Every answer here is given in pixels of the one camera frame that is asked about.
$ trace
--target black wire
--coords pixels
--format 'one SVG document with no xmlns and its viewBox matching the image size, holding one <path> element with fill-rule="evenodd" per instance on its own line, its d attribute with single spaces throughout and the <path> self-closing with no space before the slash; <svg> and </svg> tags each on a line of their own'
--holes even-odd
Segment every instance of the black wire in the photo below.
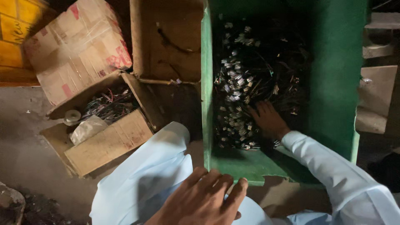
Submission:
<svg viewBox="0 0 400 225">
<path fill-rule="evenodd" d="M 191 53 L 200 53 L 200 49 L 198 51 L 193 51 L 193 50 L 189 50 L 189 49 L 183 49 L 181 47 L 179 47 L 178 45 L 172 43 L 172 41 L 165 35 L 165 33 L 162 31 L 161 28 L 157 29 L 157 32 L 160 34 L 160 36 L 162 37 L 162 39 L 164 40 L 164 42 L 167 45 L 171 45 L 172 47 L 174 47 L 174 49 L 186 53 L 186 54 L 191 54 Z"/>
<path fill-rule="evenodd" d="M 253 22 L 251 20 L 236 21 L 233 24 L 233 28 L 213 31 L 216 33 L 216 35 L 213 35 L 214 43 L 220 43 L 221 40 L 224 40 L 223 43 L 226 40 L 229 41 L 228 44 L 214 46 L 214 80 L 217 81 L 213 89 L 214 114 L 216 115 L 214 118 L 216 135 L 214 137 L 216 143 L 219 143 L 222 148 L 236 147 L 240 149 L 243 148 L 243 145 L 251 145 L 250 143 L 258 145 L 258 128 L 247 112 L 247 105 L 254 106 L 256 102 L 268 98 L 279 112 L 286 111 L 288 114 L 297 112 L 297 106 L 301 105 L 302 101 L 299 99 L 301 95 L 298 91 L 294 91 L 294 89 L 297 89 L 297 83 L 292 83 L 291 76 L 298 79 L 298 72 L 307 67 L 308 57 L 301 54 L 300 48 L 304 46 L 304 40 L 295 32 L 293 21 L 288 18 L 283 21 L 279 19 L 255 19 Z M 250 26 L 251 31 L 245 32 L 243 29 L 245 26 Z M 239 33 L 243 33 L 244 36 L 241 37 L 246 40 L 242 38 L 241 40 L 244 42 L 235 41 Z M 254 43 L 261 41 L 261 45 L 256 47 L 252 44 L 245 44 L 250 39 Z M 228 68 L 228 66 L 222 64 L 222 60 L 229 64 L 232 63 L 232 67 Z M 240 65 L 238 70 L 234 70 L 236 63 Z M 237 74 L 241 75 L 241 78 L 246 80 L 244 85 L 239 84 L 239 87 L 237 87 L 239 78 L 230 77 L 232 75 L 228 74 L 229 71 L 236 71 Z M 249 81 L 247 81 L 249 77 L 253 77 L 252 86 L 245 88 L 249 84 Z M 225 89 L 225 85 L 228 85 L 230 90 Z M 276 86 L 279 88 L 278 95 L 274 94 Z M 235 91 L 239 91 L 240 99 L 227 102 L 227 98 L 234 96 Z M 242 129 L 247 134 L 241 135 Z"/>
<path fill-rule="evenodd" d="M 391 1 L 393 1 L 393 0 L 388 0 L 388 1 L 386 1 L 386 2 L 384 2 L 384 3 L 382 3 L 382 4 L 380 4 L 380 5 L 377 5 L 377 6 L 373 7 L 372 10 L 375 10 L 375 9 L 377 9 L 377 8 L 380 8 L 380 7 L 382 7 L 382 6 L 386 5 L 386 4 L 388 4 L 388 3 L 391 2 Z"/>
<path fill-rule="evenodd" d="M 93 115 L 115 122 L 137 108 L 139 108 L 139 103 L 129 87 L 127 85 L 119 86 L 112 92 L 108 90 L 93 97 L 84 109 L 79 122 L 85 121 Z"/>
</svg>

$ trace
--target hand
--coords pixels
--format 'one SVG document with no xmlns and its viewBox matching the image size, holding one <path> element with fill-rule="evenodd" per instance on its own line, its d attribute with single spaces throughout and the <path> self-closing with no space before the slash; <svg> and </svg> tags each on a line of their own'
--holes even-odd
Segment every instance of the hand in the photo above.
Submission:
<svg viewBox="0 0 400 225">
<path fill-rule="evenodd" d="M 248 187 L 247 179 L 240 179 L 224 201 L 232 184 L 228 174 L 197 167 L 145 225 L 230 225 Z"/>
<path fill-rule="evenodd" d="M 282 140 L 283 136 L 290 132 L 289 127 L 280 115 L 275 111 L 272 104 L 267 101 L 256 103 L 257 112 L 249 106 L 249 111 L 262 129 L 263 135 L 267 138 Z"/>
</svg>

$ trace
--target tape roll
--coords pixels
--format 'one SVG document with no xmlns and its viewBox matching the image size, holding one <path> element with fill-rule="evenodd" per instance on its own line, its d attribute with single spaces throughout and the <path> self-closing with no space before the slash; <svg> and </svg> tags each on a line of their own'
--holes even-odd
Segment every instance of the tape roll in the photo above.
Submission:
<svg viewBox="0 0 400 225">
<path fill-rule="evenodd" d="M 67 126 L 73 126 L 78 123 L 81 114 L 78 110 L 69 110 L 65 113 L 64 124 Z"/>
</svg>

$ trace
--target plastic bag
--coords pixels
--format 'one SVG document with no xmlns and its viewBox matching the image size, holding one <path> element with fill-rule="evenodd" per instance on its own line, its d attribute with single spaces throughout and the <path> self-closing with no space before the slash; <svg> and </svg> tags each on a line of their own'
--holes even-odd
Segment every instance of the plastic bag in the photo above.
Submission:
<svg viewBox="0 0 400 225">
<path fill-rule="evenodd" d="M 78 145 L 107 127 L 108 125 L 104 120 L 96 115 L 93 115 L 89 119 L 79 124 L 79 126 L 71 134 L 70 139 L 74 145 Z"/>
</svg>

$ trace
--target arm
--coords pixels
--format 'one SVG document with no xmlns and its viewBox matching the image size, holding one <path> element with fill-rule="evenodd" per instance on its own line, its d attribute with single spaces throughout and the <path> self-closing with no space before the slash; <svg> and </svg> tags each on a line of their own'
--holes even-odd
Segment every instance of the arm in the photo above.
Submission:
<svg viewBox="0 0 400 225">
<path fill-rule="evenodd" d="M 398 224 L 400 210 L 392 194 L 365 171 L 297 131 L 290 131 L 271 103 L 250 108 L 268 138 L 282 140 L 301 164 L 325 185 L 334 224 Z"/>
</svg>

